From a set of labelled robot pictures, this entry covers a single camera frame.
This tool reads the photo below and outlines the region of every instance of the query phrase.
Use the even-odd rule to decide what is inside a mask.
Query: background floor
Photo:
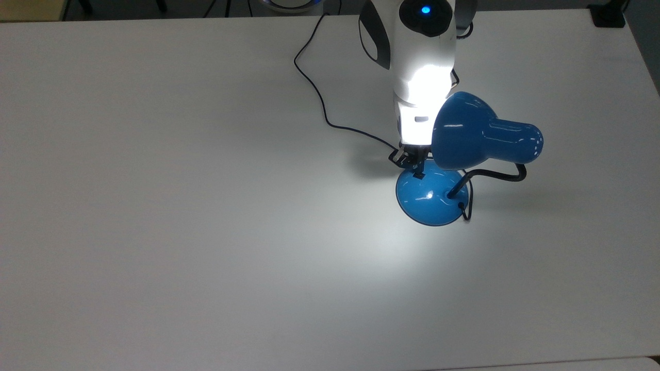
[[[64,20],[110,20],[150,18],[201,18],[228,16],[249,17],[248,1],[254,15],[262,14],[258,0],[166,0],[168,11],[161,13],[156,0],[90,0],[94,13],[86,15],[78,0],[68,0]],[[325,0],[325,11],[337,14],[340,0]],[[360,12],[364,0],[342,0],[341,14]],[[512,11],[528,9],[584,9],[588,4],[603,4],[606,0],[479,0],[479,11]],[[631,0],[626,11],[635,39],[651,73],[656,90],[660,91],[660,0]]]

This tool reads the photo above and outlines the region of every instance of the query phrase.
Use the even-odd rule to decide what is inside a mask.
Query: blue lamp base
[[[424,179],[415,178],[411,170],[403,170],[397,180],[397,201],[402,210],[416,222],[428,226],[441,226],[458,219],[467,206],[467,187],[461,188],[453,199],[447,193],[463,177],[457,171],[438,168],[433,160],[424,163]]]

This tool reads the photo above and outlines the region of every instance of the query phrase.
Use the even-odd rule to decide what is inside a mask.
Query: lamp shade
[[[460,170],[489,158],[527,164],[543,149],[534,125],[499,119],[480,98],[456,92],[440,109],[433,127],[431,151],[441,169]]]

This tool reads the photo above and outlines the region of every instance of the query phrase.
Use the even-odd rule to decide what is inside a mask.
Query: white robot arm
[[[367,0],[360,13],[364,51],[391,71],[401,136],[391,159],[401,167],[423,166],[436,116],[453,87],[457,27],[467,28],[477,5],[459,1],[467,16],[458,26],[456,0]]]

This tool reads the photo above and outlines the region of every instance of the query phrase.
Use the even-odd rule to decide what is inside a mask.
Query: table surface
[[[470,223],[327,127],[315,17],[0,24],[2,370],[426,370],[660,353],[660,98],[586,10],[479,13],[460,90],[544,132]],[[300,61],[392,142],[357,17]],[[512,171],[489,161],[485,167]]]

